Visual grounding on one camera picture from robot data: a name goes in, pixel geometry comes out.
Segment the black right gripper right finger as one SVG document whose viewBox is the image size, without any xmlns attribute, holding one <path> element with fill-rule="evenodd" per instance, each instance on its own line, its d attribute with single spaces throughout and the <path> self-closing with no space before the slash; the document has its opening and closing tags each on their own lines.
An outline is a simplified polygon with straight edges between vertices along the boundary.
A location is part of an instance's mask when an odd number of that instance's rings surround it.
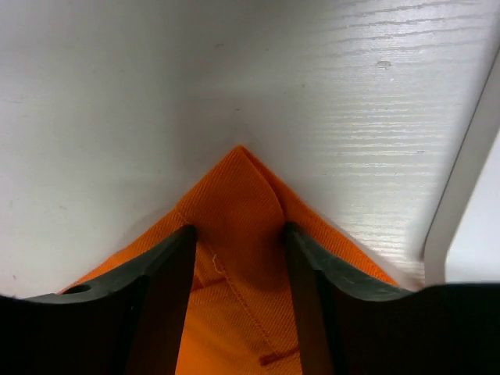
<svg viewBox="0 0 500 375">
<path fill-rule="evenodd" d="M 499 286 L 409 291 L 284 228 L 287 273 L 305 374 L 496 374 Z"/>
</svg>

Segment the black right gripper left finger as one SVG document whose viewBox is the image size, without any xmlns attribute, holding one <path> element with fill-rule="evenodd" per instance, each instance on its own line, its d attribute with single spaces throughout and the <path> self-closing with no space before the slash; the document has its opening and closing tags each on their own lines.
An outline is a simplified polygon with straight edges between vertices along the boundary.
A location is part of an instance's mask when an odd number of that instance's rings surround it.
<svg viewBox="0 0 500 375">
<path fill-rule="evenodd" d="M 2 297 L 2 373 L 174 373 L 195 252 L 188 225 L 60 294 Z"/>
</svg>

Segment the orange trousers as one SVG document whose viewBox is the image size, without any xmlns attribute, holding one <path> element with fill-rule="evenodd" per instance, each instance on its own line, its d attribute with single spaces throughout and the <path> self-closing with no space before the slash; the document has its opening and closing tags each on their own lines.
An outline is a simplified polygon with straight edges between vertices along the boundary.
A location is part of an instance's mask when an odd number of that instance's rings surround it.
<svg viewBox="0 0 500 375">
<path fill-rule="evenodd" d="M 191 224 L 198 243 L 177 373 L 299 374 L 295 316 L 280 239 L 288 221 L 361 271 L 390 280 L 242 147 L 234 148 L 172 211 L 87 278 L 112 270 Z"/>
</svg>

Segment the white clothes rack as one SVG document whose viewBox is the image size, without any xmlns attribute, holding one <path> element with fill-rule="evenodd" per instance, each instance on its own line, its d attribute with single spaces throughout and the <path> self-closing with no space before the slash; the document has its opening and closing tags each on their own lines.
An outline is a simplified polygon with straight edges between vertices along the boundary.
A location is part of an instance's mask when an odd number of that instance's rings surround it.
<svg viewBox="0 0 500 375">
<path fill-rule="evenodd" d="M 499 63 L 484 85 L 424 245 L 425 283 L 499 280 Z"/>
</svg>

